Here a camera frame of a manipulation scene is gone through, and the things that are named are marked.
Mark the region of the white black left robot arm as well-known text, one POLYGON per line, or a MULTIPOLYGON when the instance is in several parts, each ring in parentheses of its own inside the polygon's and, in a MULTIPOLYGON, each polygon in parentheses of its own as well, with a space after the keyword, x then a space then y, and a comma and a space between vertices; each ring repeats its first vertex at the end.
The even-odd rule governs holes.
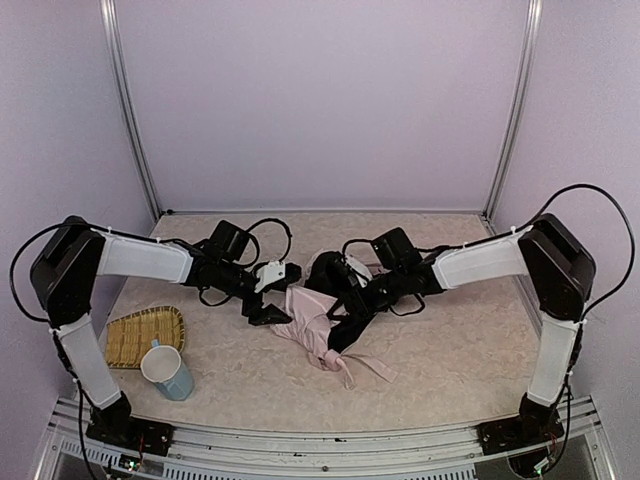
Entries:
POLYGON ((260 247, 254 233, 222 220, 206 238, 151 238, 109 229, 70 216, 47 229, 50 238, 34 258, 29 280, 45 313, 52 340, 80 395, 97 414, 129 415, 130 402, 110 372, 94 325, 96 289, 105 278, 175 284, 199 294, 217 291, 237 300, 252 326, 290 322, 266 301, 302 276, 287 255, 263 261, 242 258, 260 247))

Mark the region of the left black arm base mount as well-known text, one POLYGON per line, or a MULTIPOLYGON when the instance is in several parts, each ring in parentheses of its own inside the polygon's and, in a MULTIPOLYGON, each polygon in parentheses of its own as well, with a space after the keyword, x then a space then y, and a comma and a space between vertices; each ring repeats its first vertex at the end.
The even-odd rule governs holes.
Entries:
POLYGON ((87 435, 101 441, 142 454, 166 457, 173 439, 171 424, 135 417, 124 393, 110 406, 91 406, 87 435))

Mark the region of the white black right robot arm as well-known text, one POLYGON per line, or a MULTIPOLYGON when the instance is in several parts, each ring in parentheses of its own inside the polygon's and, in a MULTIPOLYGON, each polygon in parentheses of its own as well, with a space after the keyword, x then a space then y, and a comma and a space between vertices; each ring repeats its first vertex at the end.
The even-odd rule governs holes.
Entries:
POLYGON ((526 397, 532 404, 555 404, 574 358, 580 324, 596 273, 592 255, 551 213, 509 233, 462 246, 416 248, 396 228, 371 243, 384 273, 364 280, 348 264, 341 271, 339 299, 351 319, 370 320, 411 296, 422 300, 462 286, 517 277, 535 300, 539 348, 526 397))

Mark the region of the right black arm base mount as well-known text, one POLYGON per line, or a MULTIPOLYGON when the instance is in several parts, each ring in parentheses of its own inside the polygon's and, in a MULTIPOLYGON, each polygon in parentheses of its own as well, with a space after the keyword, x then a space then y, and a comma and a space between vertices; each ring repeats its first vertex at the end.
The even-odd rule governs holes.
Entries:
POLYGON ((518 414, 476 426, 484 455, 492 455, 550 441, 564 435, 557 410, 558 402, 543 406, 521 398, 518 414))

